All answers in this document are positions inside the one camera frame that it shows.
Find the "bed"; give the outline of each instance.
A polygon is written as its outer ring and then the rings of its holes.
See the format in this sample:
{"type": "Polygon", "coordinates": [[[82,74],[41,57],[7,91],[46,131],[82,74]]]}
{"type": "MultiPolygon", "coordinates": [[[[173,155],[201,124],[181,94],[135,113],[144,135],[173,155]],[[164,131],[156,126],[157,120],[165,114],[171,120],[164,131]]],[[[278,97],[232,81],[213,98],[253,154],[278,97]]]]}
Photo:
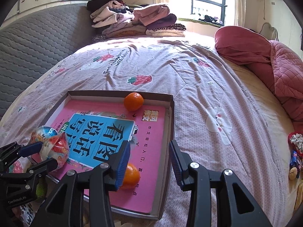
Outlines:
{"type": "MultiPolygon", "coordinates": [[[[68,90],[172,94],[175,139],[181,150],[208,169],[233,169],[273,226],[285,226],[292,217],[298,184],[288,180],[287,136],[293,125],[266,86],[246,67],[219,57],[214,45],[213,38],[188,32],[185,38],[145,36],[85,46],[59,61],[11,104],[0,121],[0,144],[26,144],[31,131],[68,90]],[[137,75],[152,76],[152,81],[128,83],[137,75]]],[[[141,226],[185,226],[189,200],[172,176],[160,221],[115,218],[141,226]]],[[[212,213],[215,226],[214,205],[212,213]]]]}

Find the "gray mattress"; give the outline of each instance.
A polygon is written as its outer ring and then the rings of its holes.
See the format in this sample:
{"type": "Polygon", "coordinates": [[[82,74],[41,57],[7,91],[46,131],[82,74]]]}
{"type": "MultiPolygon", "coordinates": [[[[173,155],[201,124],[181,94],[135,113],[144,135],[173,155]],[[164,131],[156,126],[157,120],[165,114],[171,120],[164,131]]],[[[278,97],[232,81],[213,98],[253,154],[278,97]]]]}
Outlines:
{"type": "Polygon", "coordinates": [[[0,119],[28,86],[60,60],[91,44],[86,4],[29,14],[0,30],[0,119]]]}

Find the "plastic bag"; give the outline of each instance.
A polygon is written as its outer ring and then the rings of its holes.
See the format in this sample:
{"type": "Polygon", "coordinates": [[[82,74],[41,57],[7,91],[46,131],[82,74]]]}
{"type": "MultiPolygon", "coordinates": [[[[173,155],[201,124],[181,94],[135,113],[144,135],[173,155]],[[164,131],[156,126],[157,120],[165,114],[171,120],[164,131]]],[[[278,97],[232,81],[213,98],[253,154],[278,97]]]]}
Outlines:
{"type": "Polygon", "coordinates": [[[45,139],[39,154],[42,161],[55,158],[58,162],[57,169],[62,168],[69,158],[69,144],[66,133],[63,132],[45,139]]]}
{"type": "Polygon", "coordinates": [[[44,142],[45,139],[50,138],[54,135],[57,135],[57,131],[48,126],[40,126],[33,131],[31,134],[31,140],[28,144],[32,144],[35,142],[44,142]]]}

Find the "mandarin orange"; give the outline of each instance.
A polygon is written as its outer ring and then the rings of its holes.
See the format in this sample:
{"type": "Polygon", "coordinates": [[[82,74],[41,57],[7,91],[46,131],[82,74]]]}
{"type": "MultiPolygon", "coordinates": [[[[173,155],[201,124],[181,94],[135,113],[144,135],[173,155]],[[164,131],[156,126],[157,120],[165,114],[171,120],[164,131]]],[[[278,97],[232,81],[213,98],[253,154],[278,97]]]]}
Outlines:
{"type": "Polygon", "coordinates": [[[143,102],[143,97],[137,92],[130,93],[124,98],[124,106],[130,112],[134,112],[142,107],[143,102]]]}
{"type": "Polygon", "coordinates": [[[140,181],[140,172],[131,163],[127,164],[123,184],[120,189],[133,189],[140,181]]]}

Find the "windowsill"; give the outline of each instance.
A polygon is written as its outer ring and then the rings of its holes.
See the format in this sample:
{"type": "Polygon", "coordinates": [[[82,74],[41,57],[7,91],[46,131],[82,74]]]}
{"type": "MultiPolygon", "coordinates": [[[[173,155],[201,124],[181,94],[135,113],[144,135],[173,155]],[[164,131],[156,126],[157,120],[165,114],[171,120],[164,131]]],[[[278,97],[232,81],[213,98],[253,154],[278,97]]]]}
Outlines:
{"type": "Polygon", "coordinates": [[[200,20],[196,20],[196,19],[177,18],[177,20],[190,21],[190,22],[199,23],[199,24],[202,24],[202,25],[214,26],[214,27],[217,27],[217,28],[223,27],[223,26],[215,25],[215,24],[212,24],[212,23],[209,23],[209,22],[200,21],[200,20]]]}

